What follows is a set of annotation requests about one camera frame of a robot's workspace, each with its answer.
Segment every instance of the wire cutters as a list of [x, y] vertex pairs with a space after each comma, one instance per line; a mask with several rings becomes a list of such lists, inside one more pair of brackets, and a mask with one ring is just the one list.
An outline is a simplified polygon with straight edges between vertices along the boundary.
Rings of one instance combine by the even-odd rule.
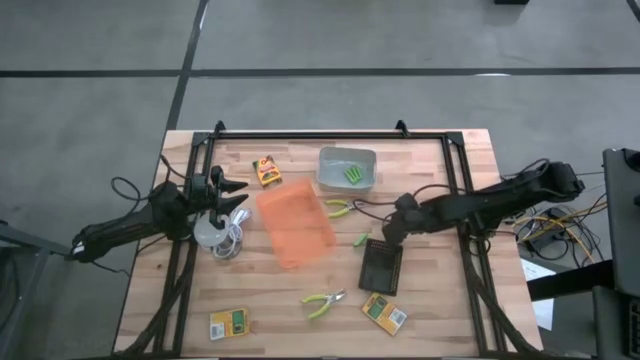
[[341, 216], [347, 215], [349, 211], [356, 209], [356, 207], [353, 205], [353, 201], [327, 200], [324, 203], [327, 205], [339, 205], [344, 207], [343, 209], [329, 213], [329, 219], [339, 218]]
[[309, 314], [309, 319], [315, 319], [325, 314], [329, 310], [329, 307], [331, 306], [331, 304], [342, 299], [343, 297], [345, 297], [345, 295], [347, 295], [347, 292], [345, 289], [342, 289], [340, 291], [329, 293], [329, 294], [311, 295], [305, 299], [302, 299], [302, 303], [306, 304], [310, 301], [317, 301], [317, 300], [325, 301], [324, 305], [322, 305], [322, 307], [318, 311]]

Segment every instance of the gray floor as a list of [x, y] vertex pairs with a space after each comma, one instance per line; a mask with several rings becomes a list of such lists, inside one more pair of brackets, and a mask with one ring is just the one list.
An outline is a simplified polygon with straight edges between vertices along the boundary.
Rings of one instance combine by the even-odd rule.
[[[525, 8], [486, 0], [211, 1], [194, 68], [640, 66], [640, 23], [624, 0], [532, 0]], [[0, 70], [179, 69], [196, 7], [0, 0]], [[68, 244], [86, 224], [125, 212], [131, 204], [111, 192], [109, 179], [151, 185], [176, 84], [0, 79], [0, 218]], [[607, 147], [640, 148], [638, 94], [640, 76], [192, 79], [177, 127], [224, 120], [235, 129], [389, 128], [404, 119], [414, 128], [489, 128], [504, 173], [540, 157], [588, 172], [600, 169]], [[604, 181], [584, 180], [588, 188]], [[606, 216], [588, 224], [610, 256]], [[128, 246], [101, 262], [128, 269], [132, 259]], [[107, 354], [126, 285], [122, 275], [52, 261], [20, 358]], [[588, 324], [584, 313], [556, 314], [554, 326], [570, 333], [564, 338], [574, 334], [567, 324]], [[546, 344], [567, 345], [543, 335]]]

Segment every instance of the wooden table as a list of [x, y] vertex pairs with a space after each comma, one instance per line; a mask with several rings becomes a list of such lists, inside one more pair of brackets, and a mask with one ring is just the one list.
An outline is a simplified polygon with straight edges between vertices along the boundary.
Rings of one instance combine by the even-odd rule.
[[[461, 131], [475, 188], [498, 182], [498, 168], [488, 131]], [[178, 171], [186, 170], [192, 134], [191, 131], [170, 131], [166, 136], [163, 154]], [[251, 162], [271, 154], [283, 172], [285, 183], [301, 177], [315, 179], [318, 152], [323, 146], [371, 149], [377, 153], [377, 182], [367, 197], [369, 200], [393, 201], [400, 194], [420, 186], [447, 183], [441, 144], [433, 140], [217, 140], [213, 163], [221, 165], [229, 179], [249, 183], [243, 191], [250, 197], [242, 206], [250, 208], [253, 217], [243, 224], [244, 247], [237, 258], [227, 262], [216, 261], [206, 251], [199, 250], [182, 355], [477, 355], [455, 230], [411, 235], [404, 242], [398, 295], [389, 297], [389, 300], [405, 311], [408, 319], [395, 337], [384, 332], [361, 311], [369, 296], [368, 292], [358, 289], [363, 247], [352, 247], [362, 233], [369, 232], [373, 238], [383, 239], [379, 221], [359, 213], [331, 220], [338, 241], [331, 256], [293, 270], [280, 268], [255, 204], [255, 197], [265, 190], [258, 184]], [[158, 169], [156, 183], [161, 182], [166, 174], [162, 165]], [[461, 182], [460, 172], [457, 179]], [[181, 183], [181, 179], [175, 176], [171, 180]], [[344, 197], [321, 191], [315, 181], [314, 188], [322, 200]], [[429, 189], [420, 197], [426, 199], [446, 191]], [[391, 212], [391, 207], [370, 210], [386, 215]], [[142, 241], [141, 246], [150, 240]], [[116, 350], [126, 348], [157, 310], [170, 248], [168, 241], [160, 241], [138, 256]], [[527, 340], [541, 348], [513, 237], [494, 237], [489, 258], [500, 305]], [[347, 296], [334, 304], [330, 313], [316, 321], [306, 319], [317, 305], [302, 305], [300, 299], [340, 288], [347, 289]], [[234, 307], [249, 308], [251, 334], [210, 341], [209, 314]], [[487, 337], [491, 339], [486, 308], [483, 318]], [[174, 321], [175, 317], [170, 317], [167, 339], [173, 336]]]

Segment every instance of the black tray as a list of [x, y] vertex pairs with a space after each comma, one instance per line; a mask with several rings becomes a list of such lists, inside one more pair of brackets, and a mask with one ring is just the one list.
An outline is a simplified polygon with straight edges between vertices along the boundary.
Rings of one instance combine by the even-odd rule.
[[391, 247], [385, 241], [369, 239], [364, 250], [358, 287], [396, 296], [401, 264], [402, 246]]

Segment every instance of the orange bin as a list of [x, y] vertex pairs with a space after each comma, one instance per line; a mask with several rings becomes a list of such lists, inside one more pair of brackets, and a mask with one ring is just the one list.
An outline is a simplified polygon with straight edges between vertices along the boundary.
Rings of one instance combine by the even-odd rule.
[[268, 190], [256, 202], [283, 268], [327, 255], [335, 247], [336, 236], [308, 178]]

